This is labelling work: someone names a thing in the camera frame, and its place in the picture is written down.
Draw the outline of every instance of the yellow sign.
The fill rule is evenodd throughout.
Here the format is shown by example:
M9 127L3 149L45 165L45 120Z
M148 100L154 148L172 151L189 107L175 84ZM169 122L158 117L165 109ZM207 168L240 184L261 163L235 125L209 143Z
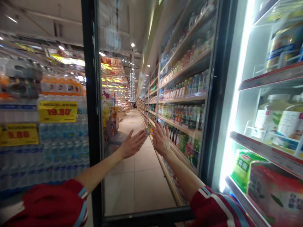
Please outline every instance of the yellow sign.
M0 146L38 144L37 124L6 124L0 134Z
M77 102L40 101L38 105L40 123L76 122Z

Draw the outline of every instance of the supermarket shelf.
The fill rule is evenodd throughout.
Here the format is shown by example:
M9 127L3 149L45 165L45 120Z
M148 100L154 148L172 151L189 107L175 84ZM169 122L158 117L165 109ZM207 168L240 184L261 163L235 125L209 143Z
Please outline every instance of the supermarket shelf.
M158 81L158 76L155 78L154 82L149 85L149 87L151 87L156 81Z
M152 93L149 94L149 96L151 96L153 93L157 92L158 89L154 90Z
M234 131L231 132L230 137L238 144L303 180L303 159Z
M192 164L189 163L188 158L185 156L185 154L183 154L183 152L180 151L180 149L177 148L177 146L171 141L170 147L172 148L175 155L187 166L187 168L189 168L194 174L197 174L196 167L192 166Z
M261 86L279 88L297 86L303 82L303 61L242 81L239 90Z
M150 112L150 113L153 114L153 115L156 115L156 112L153 112L153 111L151 111L151 110L149 110L148 112Z
M150 118L148 118L148 120L154 127L156 126L155 123Z
M207 91L199 92L196 96L179 98L179 99L166 99L159 101L159 103L171 103L171 102L190 102L190 101L198 101L198 100L205 100L207 97Z
M270 227L270 224L265 220L265 218L260 214L257 210L257 205L247 198L247 196L241 191L241 189L237 186L237 184L233 181L233 179L228 176L225 179L228 187L233 192L239 203L243 206L245 211L248 213L251 220L258 227Z
M199 140L201 141L202 139L202 132L200 131L196 131L196 130L192 130L192 129L187 129L187 128L184 128L176 123L174 123L173 121L171 121L170 119L166 118L166 117L163 117L161 115L158 115L158 118L161 118L163 121L165 121L166 123L174 126L175 128L179 129L180 131L188 134L190 137L192 138L195 138L196 140Z
M211 56L211 50L209 50L206 53L200 54L198 57L196 57L193 60L193 62L188 63L181 71L176 73L170 80L168 80L166 83L163 83L160 86L160 88L164 87L166 84L173 81L177 77L188 75L206 69L206 67L209 66L210 56Z
M254 26L275 23L284 15L302 8L303 2L298 0L270 0L256 16Z
M176 189L176 187L175 187L175 184L174 184L172 178L171 178L170 175L169 175L169 172L168 172L168 170L167 170L167 168L166 168L166 165L164 164L164 162L163 162L163 160L162 160L162 157L158 154L158 152L155 151L155 153L156 153L156 155L157 155L157 157L158 157L158 160L159 160L159 162L160 162L160 165L161 165L161 167L162 167L162 170L163 170L163 172L164 172L164 175L165 175L165 177L166 177L166 180L168 181L169 187L170 187L170 189L171 189L171 191L172 191L172 193L173 193L173 195L174 195L174 197L175 197L175 200L176 200L176 202L177 202L177 206L178 206L178 207L181 207L181 206L183 205L183 204L182 204L182 200L181 200L181 198L180 198L180 196L179 196L179 194L178 194L178 192L177 192L177 189Z
M200 35L201 33L204 33L211 28L213 22L215 22L215 19L216 19L215 15L216 15L216 10L212 11L208 16L199 17L198 21L194 24L192 29L186 34L182 43L178 45L175 52L172 54L170 59L167 61L166 65L161 70L160 75L162 74L163 70L172 62L172 60L175 57L179 56L181 53L183 53L183 55L185 54L186 48L188 49L189 44L192 43L194 41L194 39L196 39L196 35L195 35L196 33L198 33Z

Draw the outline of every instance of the price label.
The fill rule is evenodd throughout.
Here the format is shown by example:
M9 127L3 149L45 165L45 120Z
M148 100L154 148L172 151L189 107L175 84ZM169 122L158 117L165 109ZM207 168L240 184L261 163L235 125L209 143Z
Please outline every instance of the price label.
M6 124L0 134L0 146L38 144L37 124Z
M76 122L77 102L41 101L38 105L40 123Z

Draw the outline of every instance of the striped sleeve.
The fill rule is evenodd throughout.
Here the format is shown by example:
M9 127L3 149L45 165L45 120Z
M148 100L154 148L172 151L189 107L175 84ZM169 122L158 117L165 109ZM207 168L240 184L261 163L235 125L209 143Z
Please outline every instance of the striped sleeve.
M197 191L190 206L197 218L191 226L255 226L231 197L213 193L207 186Z

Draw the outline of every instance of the juice bottle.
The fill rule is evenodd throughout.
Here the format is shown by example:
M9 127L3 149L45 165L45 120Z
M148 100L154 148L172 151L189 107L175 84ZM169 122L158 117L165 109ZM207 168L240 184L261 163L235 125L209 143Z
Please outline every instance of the juice bottle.
M57 91L58 95L67 95L67 80L63 74L59 75L58 83L57 83Z
M298 141L301 139L303 134L303 104L291 105L283 111L276 134ZM273 144L286 152L303 157L302 147L296 151L299 144L297 141L275 137Z
M288 94L269 95L269 102L259 107L255 120L255 128L258 130L253 132L257 140L262 139L264 132L260 130L266 130L266 127L268 132L276 133L283 111L290 106L287 102L289 98ZM272 134L266 134L263 142L271 144L273 137Z

